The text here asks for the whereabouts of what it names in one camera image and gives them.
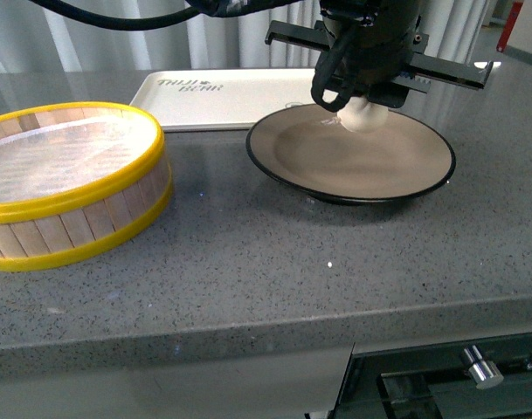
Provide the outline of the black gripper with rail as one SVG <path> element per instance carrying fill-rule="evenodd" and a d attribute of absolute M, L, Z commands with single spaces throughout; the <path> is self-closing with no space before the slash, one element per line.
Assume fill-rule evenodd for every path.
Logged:
<path fill-rule="evenodd" d="M 430 79 L 471 89 L 487 83 L 492 64 L 425 55 L 429 37 L 419 29 L 419 1 L 322 1 L 320 7 L 314 27 L 273 21 L 265 41 L 320 53 L 310 92 L 323 108 L 343 108 L 353 97 L 400 108 L 409 91 L 426 93 Z"/>

